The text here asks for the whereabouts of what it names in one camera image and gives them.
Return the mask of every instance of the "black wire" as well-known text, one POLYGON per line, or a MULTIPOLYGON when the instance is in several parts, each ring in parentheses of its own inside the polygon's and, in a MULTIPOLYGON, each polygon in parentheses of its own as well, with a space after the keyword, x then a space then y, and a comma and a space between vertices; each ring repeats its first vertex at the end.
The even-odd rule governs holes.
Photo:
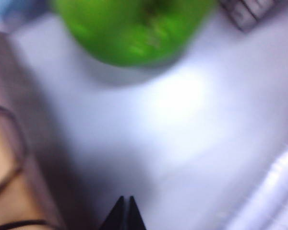
POLYGON ((14 125, 15 127, 15 130, 18 134, 18 138, 21 142, 21 145, 23 147, 23 155, 24 157, 22 158, 22 160, 20 160, 20 162, 18 163, 18 165, 16 167, 14 167, 13 169, 11 169, 7 175, 0 181, 0 192, 2 190, 5 189, 5 187, 11 182, 12 179, 14 179, 18 174, 19 172, 21 172, 21 170, 23 169, 23 164, 24 164, 24 161, 26 159, 26 156, 28 155, 28 151, 27 151, 27 147, 26 147, 26 142, 24 140, 24 136, 23 136, 23 133, 20 129, 20 126, 17 122, 17 119, 16 117, 14 116, 14 114, 12 112, 10 112, 8 109, 0 106, 0 113, 3 113, 4 115, 6 115, 11 121, 12 121, 12 124, 14 125))
MULTIPOLYGON (((14 116, 14 114, 2 106, 0 106, 0 113, 5 114, 12 121, 15 127, 15 130, 18 133, 18 137, 22 143, 22 147, 24 149, 24 152, 23 152, 24 157, 21 159, 18 166, 10 170, 8 174, 0 181, 0 192, 2 192, 5 189, 5 187, 13 180, 13 178, 15 178, 19 174, 19 172, 21 172, 21 170, 23 169, 23 164, 26 159, 26 156, 28 155, 28 150, 27 150, 25 139, 24 139, 24 135, 20 129, 20 125, 18 124, 17 119, 14 116)), ((0 230, 15 229, 18 227, 24 227, 24 226, 29 226, 29 225, 45 225, 56 230, 61 230, 61 228, 57 226, 53 226, 43 219, 22 220, 22 221, 16 221, 16 222, 3 224, 3 225, 0 225, 0 230)))
POLYGON ((29 225, 45 225, 53 229, 60 230, 59 227, 52 226, 51 224, 49 224, 47 221, 43 219, 22 220, 22 221, 16 221, 16 222, 3 224, 3 225, 0 225, 0 230, 15 229, 15 228, 29 226, 29 225))

